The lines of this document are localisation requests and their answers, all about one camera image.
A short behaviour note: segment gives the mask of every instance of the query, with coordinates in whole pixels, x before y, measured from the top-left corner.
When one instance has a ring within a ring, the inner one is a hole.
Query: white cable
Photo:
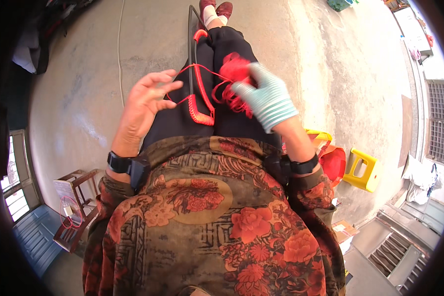
[[[122,97],[122,106],[125,107],[124,90],[122,89],[122,66],[120,65],[120,29],[122,27],[122,15],[124,14],[125,0],[122,0],[122,11],[120,11],[120,20],[118,22],[117,36],[117,59],[118,59],[118,80],[120,83],[120,96]]]

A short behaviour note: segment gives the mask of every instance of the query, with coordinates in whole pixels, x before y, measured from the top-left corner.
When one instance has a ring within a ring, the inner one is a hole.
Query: glove
[[[272,74],[258,62],[249,64],[250,74],[258,83],[258,88],[235,82],[232,90],[249,104],[253,114],[266,133],[278,123],[299,114],[288,93],[284,81]]]

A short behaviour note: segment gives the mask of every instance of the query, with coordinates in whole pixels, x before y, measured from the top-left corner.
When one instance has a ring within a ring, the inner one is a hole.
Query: cardboard box
[[[339,244],[360,232],[345,220],[340,220],[339,222],[332,224],[332,229],[337,235]]]

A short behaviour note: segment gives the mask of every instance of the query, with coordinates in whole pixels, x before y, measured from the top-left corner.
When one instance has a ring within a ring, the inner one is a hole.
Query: floral blouse
[[[84,256],[85,295],[344,295],[331,183],[320,169],[283,188],[251,139],[173,137],[144,152],[135,195],[105,175]]]

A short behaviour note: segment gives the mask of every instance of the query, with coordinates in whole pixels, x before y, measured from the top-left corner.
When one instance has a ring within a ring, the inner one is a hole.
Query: white sock
[[[227,19],[227,17],[226,17],[226,16],[219,16],[219,18],[221,19],[223,25],[226,26],[226,25],[227,25],[227,22],[229,21],[229,20]]]
[[[204,25],[207,27],[210,22],[219,18],[217,13],[215,13],[215,8],[212,5],[207,5],[204,8]]]

